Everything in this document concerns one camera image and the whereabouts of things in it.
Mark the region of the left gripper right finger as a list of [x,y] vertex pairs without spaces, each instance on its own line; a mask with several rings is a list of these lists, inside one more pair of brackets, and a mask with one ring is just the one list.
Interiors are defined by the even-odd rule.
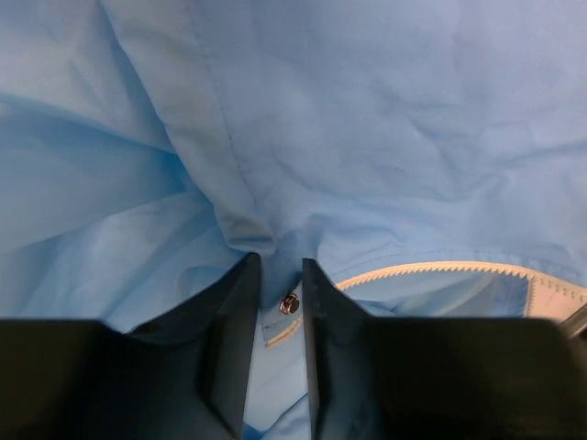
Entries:
[[536,318],[366,312],[308,259],[305,351],[314,439],[583,439],[586,372]]

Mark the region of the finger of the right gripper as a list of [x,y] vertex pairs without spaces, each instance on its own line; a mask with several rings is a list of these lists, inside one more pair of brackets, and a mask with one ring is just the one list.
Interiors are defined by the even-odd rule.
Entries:
[[568,318],[559,323],[560,331],[568,339],[586,341],[587,304],[584,304]]

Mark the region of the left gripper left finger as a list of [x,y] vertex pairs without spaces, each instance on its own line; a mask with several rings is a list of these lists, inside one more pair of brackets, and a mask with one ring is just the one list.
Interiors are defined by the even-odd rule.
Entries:
[[133,331],[95,320],[1,323],[4,439],[239,439],[261,263]]

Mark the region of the light blue zip jacket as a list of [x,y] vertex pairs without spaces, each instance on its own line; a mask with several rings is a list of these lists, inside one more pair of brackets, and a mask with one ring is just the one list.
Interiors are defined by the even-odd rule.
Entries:
[[583,1],[4,1],[1,314],[128,331],[260,255],[248,439],[310,435],[303,259],[382,316],[586,302]]

